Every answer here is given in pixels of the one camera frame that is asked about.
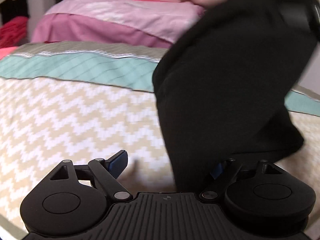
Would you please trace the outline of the dark hanging clothes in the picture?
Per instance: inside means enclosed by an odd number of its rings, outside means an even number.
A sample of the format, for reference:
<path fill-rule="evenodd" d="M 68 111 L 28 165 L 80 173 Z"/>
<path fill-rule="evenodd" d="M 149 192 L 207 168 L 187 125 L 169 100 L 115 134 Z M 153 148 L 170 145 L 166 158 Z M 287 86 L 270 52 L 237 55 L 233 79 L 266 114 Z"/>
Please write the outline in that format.
<path fill-rule="evenodd" d="M 29 18 L 27 0 L 1 0 L 1 23 L 6 24 L 15 17 Z"/>

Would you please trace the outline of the zigzag patterned bed sheet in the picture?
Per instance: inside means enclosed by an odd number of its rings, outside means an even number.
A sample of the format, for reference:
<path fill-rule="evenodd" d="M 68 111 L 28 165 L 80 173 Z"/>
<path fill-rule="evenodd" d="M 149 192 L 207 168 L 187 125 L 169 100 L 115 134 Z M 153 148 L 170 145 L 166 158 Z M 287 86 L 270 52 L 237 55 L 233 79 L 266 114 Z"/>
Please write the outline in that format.
<path fill-rule="evenodd" d="M 304 148 L 242 162 L 224 201 L 176 192 L 151 77 L 161 48 L 29 43 L 1 59 L 1 239 L 313 239 L 319 112 L 287 97 Z M 120 150 L 132 200 L 94 187 L 88 163 Z M 301 172 L 311 167 L 311 178 Z"/>

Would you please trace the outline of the red cloth pile left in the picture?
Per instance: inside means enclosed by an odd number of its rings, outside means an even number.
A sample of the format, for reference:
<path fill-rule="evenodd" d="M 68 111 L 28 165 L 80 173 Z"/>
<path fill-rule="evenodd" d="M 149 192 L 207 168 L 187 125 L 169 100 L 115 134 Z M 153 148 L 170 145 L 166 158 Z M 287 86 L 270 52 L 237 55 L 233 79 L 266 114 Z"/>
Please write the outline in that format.
<path fill-rule="evenodd" d="M 1 48 L 13 47 L 27 37 L 28 18 L 17 16 L 1 27 Z"/>

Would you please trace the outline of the red fleece blanket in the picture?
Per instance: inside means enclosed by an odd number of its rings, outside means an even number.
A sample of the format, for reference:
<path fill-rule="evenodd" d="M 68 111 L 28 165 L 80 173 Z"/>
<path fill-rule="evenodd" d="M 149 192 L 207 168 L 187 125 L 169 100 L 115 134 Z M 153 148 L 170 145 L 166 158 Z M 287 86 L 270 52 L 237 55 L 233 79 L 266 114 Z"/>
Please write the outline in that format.
<path fill-rule="evenodd" d="M 6 47 L 6 48 L 1 48 L 0 49 L 0 60 L 3 59 L 4 57 L 8 56 L 10 53 L 15 51 L 17 47 Z"/>

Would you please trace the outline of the black pants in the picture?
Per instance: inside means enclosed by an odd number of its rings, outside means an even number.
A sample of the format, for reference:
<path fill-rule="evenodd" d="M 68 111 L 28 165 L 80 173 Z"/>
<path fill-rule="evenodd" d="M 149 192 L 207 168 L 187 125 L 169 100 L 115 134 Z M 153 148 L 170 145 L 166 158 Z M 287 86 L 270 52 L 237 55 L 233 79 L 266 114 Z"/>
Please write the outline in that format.
<path fill-rule="evenodd" d="M 204 191 L 230 157 L 279 161 L 304 139 L 285 96 L 317 39 L 283 20 L 279 0 L 225 0 L 206 10 L 152 76 L 179 192 Z"/>

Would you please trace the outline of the pink purple pillow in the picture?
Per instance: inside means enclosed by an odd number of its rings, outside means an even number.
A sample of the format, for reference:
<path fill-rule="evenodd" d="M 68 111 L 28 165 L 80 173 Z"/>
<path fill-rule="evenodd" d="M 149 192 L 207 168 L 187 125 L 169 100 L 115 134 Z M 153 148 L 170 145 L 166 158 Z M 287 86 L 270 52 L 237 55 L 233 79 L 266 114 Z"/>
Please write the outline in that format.
<path fill-rule="evenodd" d="M 169 48 L 203 13 L 192 3 L 63 0 L 38 22 L 31 41 L 92 41 Z"/>

